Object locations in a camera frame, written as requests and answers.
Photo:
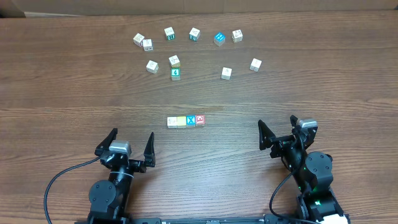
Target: wire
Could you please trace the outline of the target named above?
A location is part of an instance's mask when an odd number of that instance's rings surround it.
[[[304,143],[303,143],[303,140],[302,140],[302,138],[301,138],[301,136],[298,134],[298,138],[300,139],[300,145],[301,145],[301,150],[302,150],[302,153],[304,152]],[[290,221],[293,221],[293,222],[301,222],[301,223],[311,223],[311,224],[319,224],[319,223],[317,223],[317,222],[313,222],[313,221],[309,221],[309,220],[302,220],[302,219],[299,219],[299,218],[290,218],[290,217],[287,217],[287,216],[284,216],[284,215],[279,215],[278,213],[276,213],[273,209],[272,209],[272,201],[274,200],[274,197],[275,197],[275,195],[276,195],[276,193],[278,192],[278,190],[287,182],[287,180],[291,177],[291,176],[293,176],[294,174],[296,174],[298,171],[299,171],[299,169],[303,166],[303,163],[304,163],[304,159],[303,159],[304,157],[303,156],[301,156],[301,160],[300,160],[300,166],[297,168],[297,169],[295,169],[295,170],[293,170],[279,185],[278,185],[278,187],[274,190],[274,193],[272,194],[272,196],[271,196],[271,199],[269,200],[269,210],[271,211],[271,213],[273,214],[273,215],[275,215],[276,217],[279,217],[279,218],[283,218],[283,219],[287,219],[287,220],[290,220]]]
[[[53,177],[53,179],[50,181],[50,183],[48,184],[47,188],[45,189],[45,193],[44,193],[44,213],[45,213],[45,218],[47,219],[49,224],[52,224],[52,222],[51,222],[51,219],[50,219],[50,216],[49,216],[49,211],[47,210],[47,196],[49,195],[50,187],[54,183],[55,179],[57,179],[62,174],[66,173],[68,171],[71,171],[73,169],[76,169],[76,168],[91,164],[91,163],[97,161],[98,159],[100,159],[100,156],[98,156],[97,158],[95,158],[95,159],[93,159],[91,161],[87,161],[87,162],[84,162],[82,164],[75,165],[73,167],[69,167],[69,168],[59,172],[57,175],[55,175],[55,177]]]

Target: cube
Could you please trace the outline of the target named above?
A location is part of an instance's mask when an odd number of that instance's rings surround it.
[[[152,45],[152,39],[144,40],[142,43],[142,47],[144,48],[145,51],[154,50],[154,46]]]
[[[241,30],[232,31],[232,40],[234,43],[240,42],[243,40],[243,34]]]
[[[181,65],[180,60],[178,59],[178,57],[176,55],[174,55],[173,57],[169,57],[169,61],[170,61],[172,68],[178,68]]]
[[[217,35],[214,36],[214,43],[221,47],[223,43],[225,42],[225,35],[222,33],[218,33]]]
[[[195,115],[187,115],[187,128],[194,128],[196,125],[196,116]]]
[[[223,72],[221,73],[221,78],[225,79],[225,80],[230,80],[231,73],[232,73],[232,69],[224,67]]]
[[[144,36],[141,34],[138,34],[132,39],[135,44],[137,44],[139,47],[142,47],[142,41],[144,40]]]
[[[157,65],[156,62],[151,61],[151,60],[148,62],[148,64],[147,64],[147,71],[148,72],[152,72],[153,74],[155,74],[158,69],[159,69],[159,66]]]
[[[167,117],[167,127],[177,128],[177,117]]]
[[[251,62],[250,70],[258,72],[260,65],[261,65],[261,61],[254,58],[253,61]]]
[[[181,80],[180,68],[172,68],[172,80]]]
[[[200,36],[200,30],[196,28],[192,28],[191,32],[189,32],[189,39],[193,41],[198,41]]]
[[[196,127],[204,127],[205,125],[205,115],[196,115],[195,117],[195,126]]]
[[[177,117],[177,128],[186,128],[187,127],[187,117],[178,116]]]
[[[173,27],[169,27],[169,28],[164,29],[164,32],[166,33],[166,39],[167,40],[174,40],[175,34],[174,34]]]

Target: red block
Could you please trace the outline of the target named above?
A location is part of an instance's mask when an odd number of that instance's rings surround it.
[[[203,127],[205,125],[205,115],[197,115],[195,125],[196,127]]]

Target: wooden tabletop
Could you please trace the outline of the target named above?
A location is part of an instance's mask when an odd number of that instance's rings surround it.
[[[352,223],[396,223],[397,24],[397,11],[1,19],[0,223],[45,223],[51,178],[93,159],[112,128],[135,159],[155,132],[156,167],[131,189],[135,217],[261,216],[288,172],[259,150],[257,121],[287,135],[292,114],[318,121],[308,151],[333,156],[331,186]],[[170,26],[176,39],[167,41]],[[244,37],[234,44],[237,29]],[[138,32],[153,52],[133,43]],[[180,81],[170,78],[173,55]],[[167,116],[187,114],[205,114],[206,126],[167,129]],[[52,221],[84,220],[90,187],[108,174],[97,162],[58,178]],[[289,180],[276,211],[293,212],[297,193]]]

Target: black cable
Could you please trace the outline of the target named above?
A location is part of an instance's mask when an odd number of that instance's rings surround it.
[[[302,153],[304,152],[304,143],[303,143],[303,140],[302,140],[302,138],[301,138],[301,136],[298,134],[298,138],[300,139],[300,145],[301,145],[301,150],[302,150]],[[273,209],[272,209],[272,201],[274,200],[274,197],[275,197],[275,195],[276,195],[276,193],[278,192],[278,190],[286,183],[286,181],[291,177],[291,176],[293,176],[294,174],[296,174],[299,170],[300,170],[300,168],[303,166],[303,163],[304,163],[304,156],[302,155],[301,156],[301,160],[300,160],[300,165],[299,165],[299,167],[297,168],[297,169],[295,169],[295,170],[293,170],[279,185],[278,185],[278,187],[274,190],[274,193],[272,194],[272,196],[271,196],[271,199],[269,200],[269,210],[271,211],[271,213],[273,214],[273,215],[275,215],[276,217],[279,217],[279,218],[283,218],[283,219],[287,219],[287,220],[290,220],[290,221],[293,221],[293,222],[301,222],[301,223],[311,223],[311,224],[319,224],[318,222],[313,222],[313,221],[309,221],[309,220],[302,220],[302,219],[299,219],[299,218],[290,218],[290,217],[287,217],[287,216],[284,216],[284,215],[279,215],[278,213],[276,213]]]
[[[66,173],[66,172],[68,172],[70,170],[73,170],[73,169],[76,169],[76,168],[91,164],[91,163],[97,161],[98,159],[100,159],[100,156],[98,156],[97,158],[95,158],[95,159],[93,159],[91,161],[87,161],[87,162],[84,162],[82,164],[75,165],[73,167],[69,167],[69,168],[59,172],[57,175],[55,175],[55,177],[53,177],[53,179],[50,181],[50,183],[48,184],[47,188],[45,189],[45,193],[44,193],[44,213],[45,213],[45,218],[47,219],[49,224],[52,224],[52,222],[50,220],[49,211],[47,210],[47,196],[49,195],[50,187],[54,183],[55,179],[57,179],[62,174]]]

